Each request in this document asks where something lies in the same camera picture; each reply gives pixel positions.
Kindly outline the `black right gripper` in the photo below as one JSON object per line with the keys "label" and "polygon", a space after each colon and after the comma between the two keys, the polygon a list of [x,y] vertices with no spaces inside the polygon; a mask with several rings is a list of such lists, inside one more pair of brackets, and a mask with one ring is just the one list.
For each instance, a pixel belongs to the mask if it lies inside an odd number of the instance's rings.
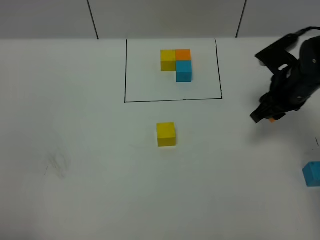
{"label": "black right gripper", "polygon": [[250,115],[256,124],[270,118],[278,121],[286,113],[298,111],[320,88],[320,38],[304,41],[296,59],[292,66],[285,64],[272,76],[269,91]]}

